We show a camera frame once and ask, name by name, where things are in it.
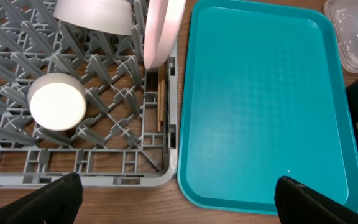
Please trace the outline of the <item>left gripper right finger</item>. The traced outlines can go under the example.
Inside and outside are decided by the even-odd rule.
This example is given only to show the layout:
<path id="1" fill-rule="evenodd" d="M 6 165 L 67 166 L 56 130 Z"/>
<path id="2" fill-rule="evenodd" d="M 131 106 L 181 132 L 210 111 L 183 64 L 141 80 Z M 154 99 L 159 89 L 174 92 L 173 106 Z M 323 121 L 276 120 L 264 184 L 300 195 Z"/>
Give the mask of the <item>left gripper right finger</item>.
<path id="1" fill-rule="evenodd" d="M 358 224 L 358 213 L 288 176 L 277 181 L 274 201 L 281 223 Z"/>

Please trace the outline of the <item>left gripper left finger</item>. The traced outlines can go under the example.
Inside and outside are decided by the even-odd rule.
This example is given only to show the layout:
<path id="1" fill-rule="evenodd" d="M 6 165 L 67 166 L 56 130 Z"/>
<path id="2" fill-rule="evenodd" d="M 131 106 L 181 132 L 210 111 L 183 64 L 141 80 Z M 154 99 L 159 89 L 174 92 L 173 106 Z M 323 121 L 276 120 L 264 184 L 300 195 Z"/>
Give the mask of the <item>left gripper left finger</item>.
<path id="1" fill-rule="evenodd" d="M 81 179 L 72 172 L 0 208 L 0 224 L 73 223 L 82 202 Z"/>

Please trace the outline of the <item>white cup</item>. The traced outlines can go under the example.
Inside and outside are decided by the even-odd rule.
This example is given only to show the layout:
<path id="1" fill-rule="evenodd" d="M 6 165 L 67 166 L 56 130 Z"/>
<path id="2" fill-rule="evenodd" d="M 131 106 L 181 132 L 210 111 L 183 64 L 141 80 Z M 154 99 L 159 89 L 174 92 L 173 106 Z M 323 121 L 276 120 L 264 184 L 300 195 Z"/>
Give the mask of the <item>white cup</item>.
<path id="1" fill-rule="evenodd" d="M 76 127 L 85 117 L 85 88 L 65 73 L 48 73 L 31 84 L 27 101 L 34 121 L 52 131 Z"/>

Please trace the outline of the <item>wooden chopstick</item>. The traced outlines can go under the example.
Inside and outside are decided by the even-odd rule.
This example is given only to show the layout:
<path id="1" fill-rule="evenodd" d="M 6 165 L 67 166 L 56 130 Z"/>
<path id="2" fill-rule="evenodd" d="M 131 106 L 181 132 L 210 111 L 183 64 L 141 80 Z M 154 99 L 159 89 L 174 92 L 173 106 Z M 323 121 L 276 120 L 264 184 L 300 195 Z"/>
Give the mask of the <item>wooden chopstick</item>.
<path id="1" fill-rule="evenodd" d="M 161 82 L 163 78 L 163 65 L 158 68 L 158 92 L 157 92 L 157 132 L 161 132 L 160 107 L 161 107 Z"/>
<path id="2" fill-rule="evenodd" d="M 164 62 L 159 70 L 159 77 L 160 77 L 160 118 L 159 121 L 164 121 L 164 111 L 165 111 L 165 77 L 166 77 L 166 63 Z"/>

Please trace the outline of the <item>grey bowl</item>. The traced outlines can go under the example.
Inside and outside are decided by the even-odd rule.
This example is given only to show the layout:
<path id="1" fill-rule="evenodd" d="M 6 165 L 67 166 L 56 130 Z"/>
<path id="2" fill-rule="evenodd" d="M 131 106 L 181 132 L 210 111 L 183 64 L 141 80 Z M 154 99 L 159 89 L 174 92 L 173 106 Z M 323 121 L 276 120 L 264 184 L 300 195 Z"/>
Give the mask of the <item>grey bowl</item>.
<path id="1" fill-rule="evenodd" d="M 108 34 L 132 33 L 132 7 L 126 0 L 57 0 L 53 16 Z"/>

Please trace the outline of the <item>large white plate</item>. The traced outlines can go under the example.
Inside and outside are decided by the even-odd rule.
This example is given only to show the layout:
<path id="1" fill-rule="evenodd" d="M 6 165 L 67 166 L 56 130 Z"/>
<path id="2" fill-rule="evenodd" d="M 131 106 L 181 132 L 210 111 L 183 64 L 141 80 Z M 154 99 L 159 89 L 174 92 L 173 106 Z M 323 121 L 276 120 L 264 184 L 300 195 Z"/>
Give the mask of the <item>large white plate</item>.
<path id="1" fill-rule="evenodd" d="M 145 26 L 144 66 L 161 66 L 169 57 L 180 29 L 186 0 L 150 0 Z"/>

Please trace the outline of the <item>grey plastic dish rack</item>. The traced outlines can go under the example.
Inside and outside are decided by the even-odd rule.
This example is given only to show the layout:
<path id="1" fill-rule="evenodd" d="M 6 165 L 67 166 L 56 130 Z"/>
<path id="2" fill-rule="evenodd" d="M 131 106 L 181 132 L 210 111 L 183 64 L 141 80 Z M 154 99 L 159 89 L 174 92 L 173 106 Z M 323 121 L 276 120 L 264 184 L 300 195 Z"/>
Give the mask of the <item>grey plastic dish rack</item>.
<path id="1" fill-rule="evenodd" d="M 158 69 L 144 67 L 149 1 L 131 1 L 131 35 L 59 21 L 55 1 L 0 1 L 0 188 L 39 188 L 76 172 L 86 187 L 156 187 L 177 171 L 177 52 L 166 62 L 157 132 Z M 27 94 L 62 72 L 85 88 L 86 113 L 66 131 L 38 125 Z"/>

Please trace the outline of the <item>teal serving tray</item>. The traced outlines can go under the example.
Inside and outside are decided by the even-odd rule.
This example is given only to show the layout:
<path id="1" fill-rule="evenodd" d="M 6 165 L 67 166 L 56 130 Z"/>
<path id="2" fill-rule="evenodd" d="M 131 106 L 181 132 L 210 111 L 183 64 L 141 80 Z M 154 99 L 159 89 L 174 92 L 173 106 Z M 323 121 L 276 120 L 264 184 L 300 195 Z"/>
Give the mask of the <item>teal serving tray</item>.
<path id="1" fill-rule="evenodd" d="M 282 176 L 358 212 L 358 153 L 334 27 L 311 9 L 198 1 L 179 187 L 202 208 L 274 215 Z"/>

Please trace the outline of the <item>clear plastic bin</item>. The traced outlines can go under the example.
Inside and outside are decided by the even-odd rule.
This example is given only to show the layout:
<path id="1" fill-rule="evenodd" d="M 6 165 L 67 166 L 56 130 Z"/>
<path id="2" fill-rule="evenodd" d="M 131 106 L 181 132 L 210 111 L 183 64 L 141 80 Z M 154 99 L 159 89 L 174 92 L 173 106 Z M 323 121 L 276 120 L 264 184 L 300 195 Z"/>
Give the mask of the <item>clear plastic bin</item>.
<path id="1" fill-rule="evenodd" d="M 358 0 L 327 0 L 324 14 L 335 28 L 342 66 L 358 73 Z"/>

